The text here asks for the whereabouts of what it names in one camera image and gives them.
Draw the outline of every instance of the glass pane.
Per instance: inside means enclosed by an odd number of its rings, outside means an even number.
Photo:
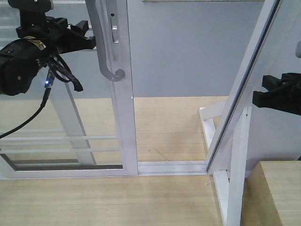
[[[83,1],[58,3],[48,16],[66,17],[70,24],[89,20]],[[15,28],[19,23],[19,10],[0,4],[1,48],[18,38]],[[1,139],[1,153],[22,167],[122,164],[111,83],[100,74],[96,50],[61,56],[84,91],[75,92],[72,84],[55,80],[43,111],[21,130]],[[0,96],[1,133],[20,125],[39,108],[47,73],[48,69],[41,69],[25,94]]]
[[[205,159],[199,108],[227,99],[262,4],[128,1],[139,161]]]

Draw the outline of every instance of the silver door handle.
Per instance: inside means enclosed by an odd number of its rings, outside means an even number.
[[[113,74],[107,67],[107,57],[104,44],[103,29],[99,15],[96,10],[96,0],[86,0],[86,6],[92,25],[92,30],[94,36],[96,37],[96,48],[100,72],[101,74],[103,74],[104,77],[106,77],[110,81],[120,81],[125,76],[124,71],[118,69],[115,72],[115,74]]]

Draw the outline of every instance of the gray wall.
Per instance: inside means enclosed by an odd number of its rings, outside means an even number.
[[[134,96],[228,95],[262,4],[128,0]]]

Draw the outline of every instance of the light wood floor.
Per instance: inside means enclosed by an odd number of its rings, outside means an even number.
[[[204,160],[206,144],[198,110],[226,98],[135,98],[139,161]]]
[[[206,145],[198,110],[225,100],[227,97],[138,97],[134,98],[139,161],[204,160]],[[77,108],[88,136],[116,135],[116,125],[110,98],[76,99]],[[7,131],[30,117],[40,100],[0,101],[1,130]],[[60,129],[62,132],[15,133],[12,137],[66,136],[49,101],[41,114],[23,129]],[[119,147],[117,139],[90,140],[91,148]],[[70,149],[71,144],[13,145],[5,149]],[[68,159],[74,153],[10,154],[12,160]],[[120,151],[95,153],[97,163],[120,163]]]
[[[221,226],[210,176],[0,181],[1,226]]]

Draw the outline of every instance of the glass door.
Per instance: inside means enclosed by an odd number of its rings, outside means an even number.
[[[109,70],[121,68],[125,77],[112,82],[101,75],[99,65],[103,62],[99,59],[104,59],[99,57],[98,44],[92,50],[62,54],[84,91],[73,91],[72,85],[55,80],[43,111],[19,131],[0,139],[0,173],[4,177],[137,174],[126,1],[87,1],[87,5],[97,9],[92,24],[100,20],[103,26]],[[102,35],[92,28],[85,1],[54,1],[54,9],[46,14],[65,17],[69,24],[88,20],[86,36],[95,35],[99,41]],[[19,10],[1,1],[0,17],[3,48],[18,38]],[[41,69],[25,94],[0,96],[1,133],[23,123],[38,109],[47,73]]]

